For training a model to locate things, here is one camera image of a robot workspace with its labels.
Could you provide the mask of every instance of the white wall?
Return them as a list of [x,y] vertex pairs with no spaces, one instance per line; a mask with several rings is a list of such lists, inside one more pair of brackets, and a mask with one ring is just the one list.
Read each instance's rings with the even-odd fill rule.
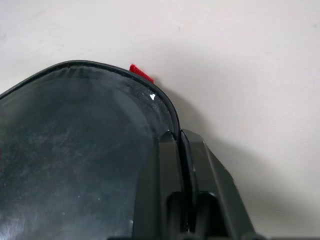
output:
[[72,59],[155,76],[258,232],[320,236],[320,1],[0,0],[0,92]]

